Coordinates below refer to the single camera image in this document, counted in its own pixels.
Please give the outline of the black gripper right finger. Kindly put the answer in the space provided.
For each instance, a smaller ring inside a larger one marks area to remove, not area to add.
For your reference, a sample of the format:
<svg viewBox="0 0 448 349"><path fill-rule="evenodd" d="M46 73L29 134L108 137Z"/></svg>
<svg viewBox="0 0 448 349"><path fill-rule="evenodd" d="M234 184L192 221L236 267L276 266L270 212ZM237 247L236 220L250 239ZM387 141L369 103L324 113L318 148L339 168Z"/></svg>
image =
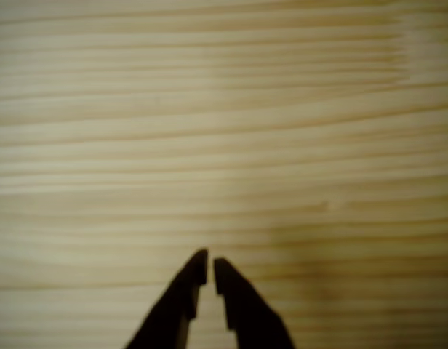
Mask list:
<svg viewBox="0 0 448 349"><path fill-rule="evenodd" d="M228 329L238 348L293 348L281 317L225 258L214 260L217 294L223 298Z"/></svg>

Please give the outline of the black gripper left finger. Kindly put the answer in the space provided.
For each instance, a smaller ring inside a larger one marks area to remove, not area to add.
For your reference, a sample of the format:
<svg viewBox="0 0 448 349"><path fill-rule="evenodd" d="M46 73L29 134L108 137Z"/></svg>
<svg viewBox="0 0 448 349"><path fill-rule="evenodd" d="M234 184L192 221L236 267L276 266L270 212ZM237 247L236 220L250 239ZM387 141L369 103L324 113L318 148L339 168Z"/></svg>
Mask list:
<svg viewBox="0 0 448 349"><path fill-rule="evenodd" d="M127 344L127 349L185 348L200 288L207 283L208 251L200 249L170 281Z"/></svg>

